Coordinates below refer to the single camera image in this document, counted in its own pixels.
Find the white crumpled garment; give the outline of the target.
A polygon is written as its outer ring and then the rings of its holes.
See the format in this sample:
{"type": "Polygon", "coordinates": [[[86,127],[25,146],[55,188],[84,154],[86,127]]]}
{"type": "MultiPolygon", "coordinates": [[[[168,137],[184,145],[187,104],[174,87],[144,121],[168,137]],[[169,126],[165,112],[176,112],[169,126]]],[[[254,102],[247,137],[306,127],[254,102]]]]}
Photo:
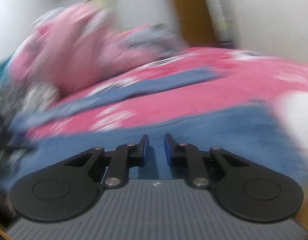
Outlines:
{"type": "Polygon", "coordinates": [[[308,155],[308,92],[292,90],[283,93],[272,107],[290,139],[308,155]]]}

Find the brown wooden door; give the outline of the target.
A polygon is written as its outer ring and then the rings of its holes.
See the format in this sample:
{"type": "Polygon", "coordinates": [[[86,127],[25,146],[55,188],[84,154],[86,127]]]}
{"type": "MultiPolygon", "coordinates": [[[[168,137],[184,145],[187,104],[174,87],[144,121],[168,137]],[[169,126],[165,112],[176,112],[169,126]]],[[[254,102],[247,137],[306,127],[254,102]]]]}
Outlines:
{"type": "Polygon", "coordinates": [[[206,0],[172,0],[181,36],[191,47],[216,46],[213,22],[206,0]]]}

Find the pink floral bed blanket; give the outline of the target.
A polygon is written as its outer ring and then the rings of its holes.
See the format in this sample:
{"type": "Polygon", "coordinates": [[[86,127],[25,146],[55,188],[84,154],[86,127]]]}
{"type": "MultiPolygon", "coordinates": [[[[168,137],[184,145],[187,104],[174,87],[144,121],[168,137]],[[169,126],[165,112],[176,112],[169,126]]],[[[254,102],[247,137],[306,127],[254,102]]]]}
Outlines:
{"type": "Polygon", "coordinates": [[[31,128],[33,139],[85,132],[131,128],[218,111],[247,101],[272,103],[283,93],[308,92],[308,64],[248,50],[192,48],[181,55],[146,64],[125,74],[69,96],[63,104],[91,95],[106,95],[127,88],[138,90],[147,81],[169,77],[184,82],[197,73],[212,74],[206,82],[173,89],[157,89],[145,95],[113,100],[103,106],[31,128]]]}

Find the black white plaid shirt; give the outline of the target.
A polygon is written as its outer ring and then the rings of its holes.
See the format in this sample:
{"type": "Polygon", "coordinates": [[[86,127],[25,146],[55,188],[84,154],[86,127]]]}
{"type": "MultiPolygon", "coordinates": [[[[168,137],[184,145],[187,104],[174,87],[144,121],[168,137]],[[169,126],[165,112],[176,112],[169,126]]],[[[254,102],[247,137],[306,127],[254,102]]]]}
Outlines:
{"type": "Polygon", "coordinates": [[[0,152],[18,149],[11,144],[9,126],[19,114],[43,112],[60,98],[58,89],[45,82],[30,85],[15,85],[0,82],[0,152]]]}

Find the blue denim jeans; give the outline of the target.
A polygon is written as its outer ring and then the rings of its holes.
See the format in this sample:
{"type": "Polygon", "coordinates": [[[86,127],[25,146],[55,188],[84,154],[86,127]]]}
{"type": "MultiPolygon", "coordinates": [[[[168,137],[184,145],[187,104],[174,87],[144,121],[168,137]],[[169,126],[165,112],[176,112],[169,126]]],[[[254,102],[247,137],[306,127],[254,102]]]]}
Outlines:
{"type": "Polygon", "coordinates": [[[308,158],[305,157],[279,124],[271,108],[272,103],[261,100],[247,101],[232,107],[208,113],[131,128],[118,128],[105,132],[85,132],[33,139],[27,131],[51,121],[73,116],[82,111],[103,106],[117,99],[145,95],[157,89],[166,90],[206,82],[212,74],[197,73],[184,82],[172,83],[171,78],[147,81],[138,90],[127,88],[106,95],[91,95],[67,104],[60,103],[44,112],[19,116],[13,131],[24,134],[34,146],[33,153],[24,157],[16,171],[2,181],[6,189],[30,172],[72,157],[94,146],[114,150],[117,146],[136,142],[143,134],[149,136],[149,163],[144,168],[133,168],[132,178],[170,179],[181,177],[181,172],[167,163],[164,137],[170,133],[176,142],[196,145],[207,151],[221,147],[250,161],[293,178],[299,184],[308,183],[308,158]]]}

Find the pink grey quilt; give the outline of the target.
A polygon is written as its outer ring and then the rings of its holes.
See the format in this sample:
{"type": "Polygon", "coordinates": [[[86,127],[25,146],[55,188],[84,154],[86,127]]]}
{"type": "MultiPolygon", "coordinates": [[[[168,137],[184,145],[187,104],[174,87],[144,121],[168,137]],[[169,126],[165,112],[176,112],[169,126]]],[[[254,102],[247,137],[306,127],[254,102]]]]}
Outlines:
{"type": "Polygon", "coordinates": [[[185,42],[165,28],[118,33],[106,8],[80,3],[38,19],[7,68],[11,81],[48,82],[63,95],[153,61],[175,56],[185,42]]]}

